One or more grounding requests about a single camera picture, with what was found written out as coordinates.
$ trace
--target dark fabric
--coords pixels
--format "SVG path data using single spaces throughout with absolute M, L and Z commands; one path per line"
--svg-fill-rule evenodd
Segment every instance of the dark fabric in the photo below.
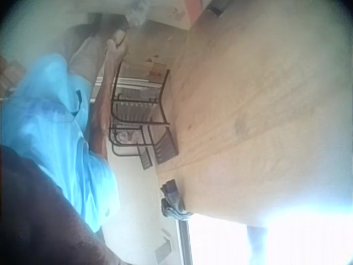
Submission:
M 0 264 L 127 264 L 37 164 L 1 146 Z
M 161 191 L 165 197 L 161 201 L 162 213 L 165 217 L 187 221 L 192 216 L 192 213 L 185 210 L 183 198 L 174 179 L 162 185 Z

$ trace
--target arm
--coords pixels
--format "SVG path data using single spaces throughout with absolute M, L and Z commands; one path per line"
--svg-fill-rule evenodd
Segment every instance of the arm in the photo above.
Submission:
M 104 61 L 103 81 L 93 105 L 92 118 L 90 121 L 90 149 L 108 160 L 106 150 L 106 138 L 109 133 L 110 121 L 110 98 L 113 90 L 113 79 L 117 68 L 125 56 L 126 41 L 124 40 L 119 47 L 115 42 L 108 41 L 108 49 Z

